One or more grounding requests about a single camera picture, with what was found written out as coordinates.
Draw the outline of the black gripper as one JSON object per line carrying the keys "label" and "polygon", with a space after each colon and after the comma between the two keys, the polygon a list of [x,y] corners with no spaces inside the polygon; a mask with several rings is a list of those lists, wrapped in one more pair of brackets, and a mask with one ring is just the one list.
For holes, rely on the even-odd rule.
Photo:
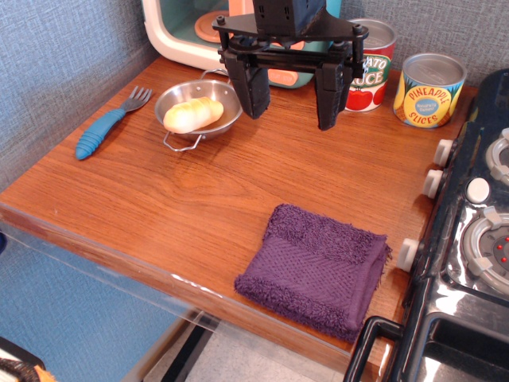
{"label": "black gripper", "polygon": [[[284,49],[300,42],[346,43],[352,48],[354,77],[363,73],[363,42],[369,29],[332,16],[326,1],[254,1],[254,12],[218,16],[212,28],[220,36],[223,60],[243,111],[258,119],[270,104],[268,70],[250,62],[249,55],[278,44]],[[315,71],[318,127],[326,131],[347,103],[352,69],[341,63],[323,63]]]}

